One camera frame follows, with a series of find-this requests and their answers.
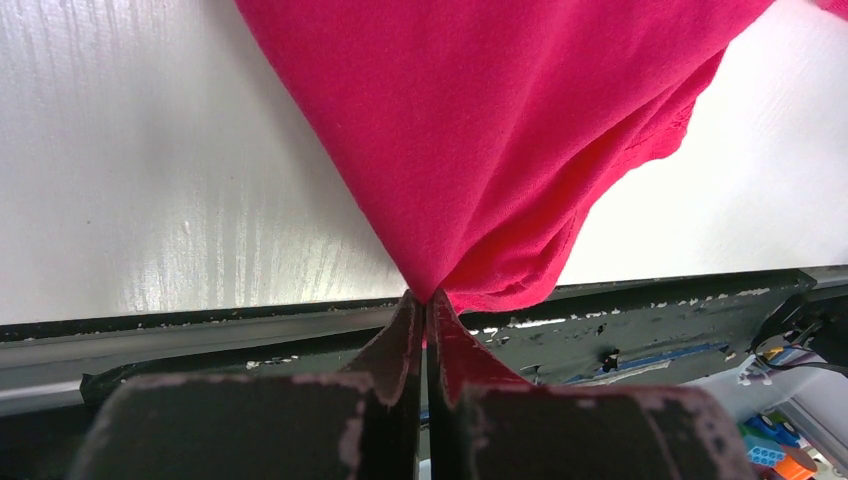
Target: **plastic block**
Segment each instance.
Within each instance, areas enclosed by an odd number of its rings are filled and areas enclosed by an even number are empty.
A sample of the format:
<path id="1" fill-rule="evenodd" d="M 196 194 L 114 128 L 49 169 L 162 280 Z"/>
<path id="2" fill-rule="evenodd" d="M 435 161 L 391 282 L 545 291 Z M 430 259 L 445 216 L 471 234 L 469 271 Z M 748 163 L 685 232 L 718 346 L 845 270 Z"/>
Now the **plastic block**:
<path id="1" fill-rule="evenodd" d="M 761 438 L 756 435 L 744 435 L 742 440 L 745 441 L 748 460 L 751 463 L 774 467 L 786 456 L 786 453 L 774 440 Z"/>

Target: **orange toy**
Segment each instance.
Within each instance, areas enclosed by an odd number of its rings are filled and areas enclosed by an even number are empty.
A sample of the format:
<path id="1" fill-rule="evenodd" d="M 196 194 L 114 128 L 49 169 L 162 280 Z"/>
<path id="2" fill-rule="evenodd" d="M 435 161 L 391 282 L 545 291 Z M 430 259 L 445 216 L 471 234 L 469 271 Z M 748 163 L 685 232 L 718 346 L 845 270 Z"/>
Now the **orange toy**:
<path id="1" fill-rule="evenodd" d="M 783 446 L 786 457 L 779 461 L 774 471 L 786 480 L 807 480 L 817 471 L 816 462 L 800 448 Z"/>

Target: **red fabric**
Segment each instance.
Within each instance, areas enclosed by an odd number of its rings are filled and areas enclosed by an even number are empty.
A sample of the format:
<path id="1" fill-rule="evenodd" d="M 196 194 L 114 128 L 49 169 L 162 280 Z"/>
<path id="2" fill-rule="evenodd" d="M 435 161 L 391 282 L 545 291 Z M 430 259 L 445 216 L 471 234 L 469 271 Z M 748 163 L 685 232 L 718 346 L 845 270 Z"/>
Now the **red fabric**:
<path id="1" fill-rule="evenodd" d="M 817 0 L 816 4 L 819 8 L 848 20 L 848 0 Z"/>
<path id="2" fill-rule="evenodd" d="M 543 300 L 592 203 L 674 152 L 771 0 L 236 1 L 413 292 L 498 311 Z"/>

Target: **white panel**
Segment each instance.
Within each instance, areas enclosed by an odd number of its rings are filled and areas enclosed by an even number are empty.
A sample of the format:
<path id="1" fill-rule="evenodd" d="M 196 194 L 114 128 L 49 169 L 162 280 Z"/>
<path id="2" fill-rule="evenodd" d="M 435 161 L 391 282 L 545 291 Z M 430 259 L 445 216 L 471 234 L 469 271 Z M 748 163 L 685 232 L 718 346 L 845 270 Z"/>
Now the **white panel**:
<path id="1" fill-rule="evenodd" d="M 598 201 L 560 283 L 848 263 L 848 22 L 780 0 L 671 157 Z"/>
<path id="2" fill-rule="evenodd" d="M 0 323 L 396 296 L 229 0 L 0 0 Z M 781 0 L 561 281 L 848 263 L 848 23 Z"/>
<path id="3" fill-rule="evenodd" d="M 0 2 L 0 323 L 400 295 L 232 1 Z"/>

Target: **black cable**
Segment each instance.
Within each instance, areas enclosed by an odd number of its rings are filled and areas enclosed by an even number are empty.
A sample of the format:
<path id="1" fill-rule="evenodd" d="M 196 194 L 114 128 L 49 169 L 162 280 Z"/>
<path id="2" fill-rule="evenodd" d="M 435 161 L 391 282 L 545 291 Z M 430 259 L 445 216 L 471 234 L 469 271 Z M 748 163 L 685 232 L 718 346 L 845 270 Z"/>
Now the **black cable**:
<path id="1" fill-rule="evenodd" d="M 795 365 L 775 365 L 773 363 L 770 363 L 768 360 L 766 360 L 766 358 L 761 353 L 758 353 L 758 350 L 760 349 L 760 347 L 764 343 L 766 343 L 767 340 L 768 339 L 763 340 L 762 342 L 760 342 L 759 345 L 756 346 L 756 348 L 754 348 L 754 356 L 757 357 L 757 360 L 759 360 L 763 365 L 771 368 L 772 370 L 787 371 L 787 370 L 792 370 L 793 368 L 797 368 L 797 367 L 810 367 L 810 368 L 821 368 L 822 370 L 830 370 L 831 372 L 836 372 L 836 373 L 841 373 L 843 375 L 848 375 L 848 367 L 843 367 L 841 365 L 833 365 L 831 363 L 826 363 L 826 362 L 805 362 L 805 363 L 798 363 L 798 364 L 795 364 Z M 783 348 L 784 349 L 790 348 L 790 349 L 794 349 L 794 350 L 801 350 L 801 351 L 805 351 L 805 352 L 815 353 L 812 350 L 808 350 L 808 349 L 803 348 L 803 347 L 796 347 L 796 346 L 793 346 L 793 345 L 787 345 Z"/>
<path id="2" fill-rule="evenodd" d="M 772 370 L 792 370 L 797 367 L 812 367 L 812 368 L 821 368 L 822 370 L 830 370 L 831 372 L 841 373 L 843 375 L 848 375 L 848 367 L 843 367 L 841 365 L 833 365 L 832 363 L 825 362 L 806 362 L 806 363 L 797 363 L 795 365 L 775 365 L 773 363 L 769 363 L 765 357 L 761 355 L 757 355 L 757 359 L 760 360 L 765 366 L 771 368 Z"/>

